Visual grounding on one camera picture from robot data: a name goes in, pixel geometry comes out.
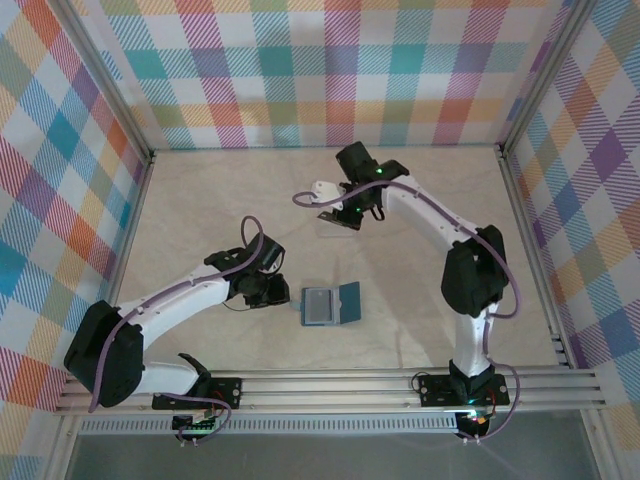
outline purple cable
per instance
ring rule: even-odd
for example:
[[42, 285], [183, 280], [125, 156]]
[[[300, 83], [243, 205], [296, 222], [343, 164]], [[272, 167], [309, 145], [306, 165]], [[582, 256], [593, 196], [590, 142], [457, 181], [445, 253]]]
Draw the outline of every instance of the purple cable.
[[258, 257], [258, 255], [260, 254], [260, 251], [262, 250], [262, 245], [264, 243], [264, 230], [262, 228], [262, 224], [260, 223], [260, 221], [253, 215], [247, 215], [242, 219], [241, 226], [243, 230], [247, 220], [251, 220], [256, 224], [256, 226], [258, 227], [259, 237], [258, 237], [258, 248], [256, 248], [255, 252], [253, 252], [245, 262], [241, 263], [236, 267], [230, 268], [229, 270], [225, 270], [224, 272], [218, 272], [218, 273], [214, 273], [213, 275], [207, 275], [204, 277], [196, 278], [193, 280], [193, 283], [186, 280], [176, 285], [172, 285], [171, 287], [165, 290], [162, 290], [161, 292], [158, 292], [157, 294], [155, 294], [153, 297], [143, 302], [138, 307], [135, 307], [128, 314], [126, 314], [116, 324], [115, 327], [113, 327], [111, 332], [109, 332], [109, 335], [107, 335], [104, 345], [102, 346], [102, 350], [100, 351], [100, 357], [98, 358], [98, 365], [96, 367], [96, 380], [93, 385], [93, 395], [91, 397], [91, 403], [89, 405], [89, 413], [93, 413], [95, 409], [98, 408], [98, 401], [100, 399], [100, 389], [102, 388], [102, 377], [104, 376], [104, 364], [107, 361], [107, 355], [109, 353], [109, 349], [111, 348], [111, 344], [115, 340], [116, 335], [118, 334], [120, 329], [124, 327], [124, 325], [128, 323], [129, 320], [131, 320], [138, 314], [138, 308], [140, 307], [142, 307], [143, 309], [151, 308], [153, 307], [153, 304], [155, 302], [167, 297], [168, 295], [171, 295], [172, 293], [178, 290], [194, 287], [196, 285], [200, 285], [203, 282], [210, 282], [212, 280], [217, 280], [218, 278], [224, 277], [225, 275], [230, 275], [232, 273], [238, 272], [243, 268], [247, 267], [248, 265], [250, 265]]
[[[515, 279], [515, 277], [513, 275], [513, 272], [511, 272], [511, 269], [509, 269], [507, 263], [500, 256], [500, 254], [498, 252], [496, 252], [496, 250], [491, 245], [489, 245], [489, 243], [486, 242], [482, 237], [480, 237], [476, 232], [472, 232], [471, 230], [466, 228], [464, 225], [461, 225], [460, 222], [458, 222], [455, 218], [453, 218], [451, 215], [449, 215], [444, 209], [442, 209], [442, 207], [440, 207], [440, 205], [438, 205], [436, 202], [434, 202], [431, 198], [429, 198], [427, 195], [422, 193], [420, 190], [417, 190], [417, 189], [415, 189], [413, 187], [410, 187], [409, 185], [405, 185], [404, 183], [400, 183], [400, 182], [392, 182], [392, 181], [388, 181], [388, 180], [375, 180], [375, 181], [373, 181], [371, 183], [367, 183], [365, 185], [361, 185], [361, 186], [353, 189], [349, 193], [346, 193], [346, 194], [342, 195], [341, 197], [335, 198], [333, 200], [328, 200], [326, 202], [305, 203], [305, 202], [301, 202], [299, 200], [301, 197], [314, 197], [314, 198], [317, 198], [317, 195], [314, 192], [299, 192], [299, 193], [296, 193], [292, 197], [292, 200], [293, 200], [293, 203], [295, 203], [299, 207], [304, 207], [304, 208], [324, 208], [324, 207], [329, 207], [329, 206], [333, 205], [336, 202], [343, 202], [345, 200], [348, 200], [349, 198], [355, 197], [356, 195], [359, 195], [360, 193], [364, 192], [365, 190], [368, 190], [368, 189], [373, 188], [373, 187], [396, 187], [396, 188], [399, 188], [400, 190], [404, 190], [405, 192], [409, 192], [411, 195], [417, 196], [418, 198], [420, 198], [420, 200], [422, 200], [427, 205], [429, 205], [431, 208], [433, 208], [436, 212], [438, 212], [438, 214], [442, 218], [444, 218], [447, 222], [449, 222], [455, 228], [459, 229], [464, 234], [469, 235], [476, 242], [478, 242], [480, 245], [482, 245], [491, 254], [491, 256], [496, 260], [496, 262], [498, 262], [498, 265], [500, 265], [502, 270], [507, 275], [507, 278], [511, 282], [511, 287], [513, 288], [513, 294], [515, 296], [515, 301], [516, 301], [515, 302], [516, 305], [515, 305], [515, 307], [513, 309], [513, 312], [507, 313], [507, 314], [494, 313], [494, 314], [491, 314], [490, 316], [493, 317], [493, 318], [509, 319], [509, 318], [515, 317], [519, 313], [520, 306], [522, 305], [522, 294], [520, 292], [520, 288], [518, 287], [518, 284], [516, 283], [516, 279]], [[490, 327], [491, 327], [491, 325], [487, 321], [485, 323], [484, 330], [483, 330], [483, 333], [482, 333], [482, 352], [484, 353], [485, 357], [487, 357], [487, 360], [489, 360], [489, 363], [491, 363], [494, 367], [496, 367], [496, 368], [505, 368], [505, 369], [511, 371], [511, 373], [513, 375], [513, 378], [515, 379], [515, 382], [516, 382], [516, 396], [515, 396], [515, 398], [513, 400], [513, 403], [511, 404], [511, 409], [509, 410], [509, 413], [507, 413], [507, 417], [505, 418], [504, 422], [502, 422], [502, 424], [496, 430], [494, 430], [493, 432], [489, 433], [488, 435], [485, 435], [484, 437], [482, 437], [483, 439], [490, 438], [490, 437], [496, 435], [497, 433], [499, 433], [500, 431], [502, 431], [502, 429], [504, 429], [504, 427], [507, 425], [507, 423], [509, 423], [509, 420], [511, 420], [511, 417], [513, 416], [513, 414], [514, 414], [514, 412], [516, 410], [516, 406], [518, 405], [518, 402], [520, 401], [520, 377], [518, 376], [518, 372], [516, 371], [516, 369], [513, 368], [511, 365], [506, 365], [506, 364], [503, 364], [503, 363], [494, 362], [489, 357], [489, 329], [490, 329]]]
[[[215, 430], [213, 430], [211, 433], [208, 433], [206, 436], [202, 437], [200, 440], [194, 440], [193, 444], [196, 447], [198, 446], [198, 444], [205, 443], [211, 440], [213, 436], [217, 434], [220, 430], [222, 430], [224, 427], [226, 427], [227, 424], [229, 423], [229, 420], [231, 420], [231, 406], [227, 402], [224, 402], [222, 400], [216, 400], [215, 398], [204, 398], [204, 397], [187, 397], [186, 395], [177, 395], [175, 393], [162, 393], [161, 395], [164, 395], [165, 397], [173, 398], [174, 400], [186, 400], [188, 402], [208, 402], [208, 403], [211, 403], [212, 405], [220, 405], [224, 407], [224, 409], [227, 411], [227, 417]], [[184, 431], [184, 429], [185, 427], [181, 427], [178, 430], [178, 439], [181, 442], [184, 442], [184, 438], [182, 438], [182, 432]]]

